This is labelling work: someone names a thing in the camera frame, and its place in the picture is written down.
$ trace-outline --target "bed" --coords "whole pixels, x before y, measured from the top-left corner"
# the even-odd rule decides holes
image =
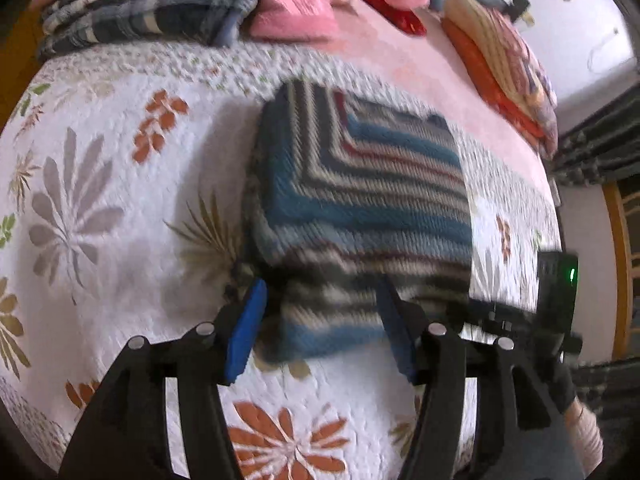
[[[214,318],[225,266],[182,258],[175,227],[217,216],[233,235],[261,106],[294,76],[442,113],[472,211],[470,293],[535,309],[536,252],[559,247],[538,156],[482,102],[437,20],[421,16],[425,39],[362,1],[337,17],[340,37],[311,46],[100,46],[49,61],[26,89],[0,136],[0,399],[50,468],[130,337]],[[277,368],[251,357],[220,395],[250,480],[392,478],[421,398],[385,341]],[[468,381],[461,463],[475,395]],[[173,383],[167,421],[186,475]]]

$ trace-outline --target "silver bolt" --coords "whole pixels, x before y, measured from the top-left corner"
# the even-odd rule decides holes
[[[428,330],[431,335],[436,336],[443,336],[447,333],[447,327],[445,327],[442,323],[431,323]]]
[[[508,337],[501,337],[500,339],[498,339],[498,346],[503,350],[513,350],[515,345],[513,344],[513,341]]]
[[[129,339],[129,342],[127,343],[127,346],[132,350],[140,350],[144,345],[145,345],[145,338],[143,338],[141,335],[133,336],[131,339]]]
[[[209,321],[206,321],[204,323],[200,323],[197,327],[196,327],[196,333],[198,335],[211,335],[213,334],[214,331],[214,327],[213,327],[213,323],[210,323]]]

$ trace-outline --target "folded striped sweater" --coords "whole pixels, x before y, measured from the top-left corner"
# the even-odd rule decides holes
[[[443,117],[294,80],[262,112],[244,194],[245,258],[268,282],[270,362],[384,336],[375,279],[441,317],[465,304],[472,232]]]

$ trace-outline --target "dark curtain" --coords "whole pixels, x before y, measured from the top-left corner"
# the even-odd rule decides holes
[[[604,184],[640,173],[640,85],[564,134],[549,173],[563,186]]]
[[[589,479],[640,478],[640,358],[581,367],[572,375],[604,442],[602,463]]]

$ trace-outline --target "floral bedspread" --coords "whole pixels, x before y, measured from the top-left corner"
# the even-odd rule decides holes
[[[48,62],[24,93],[0,136],[0,397],[49,465],[130,337],[177,338],[215,317],[260,108],[292,76],[430,110],[331,56],[253,43],[101,46]],[[450,127],[472,207],[471,293],[533,309],[536,250],[559,240],[552,205]],[[386,342],[282,368],[252,357],[220,394],[245,477],[278,480],[396,476],[421,396]],[[475,394],[468,381],[462,458]]]

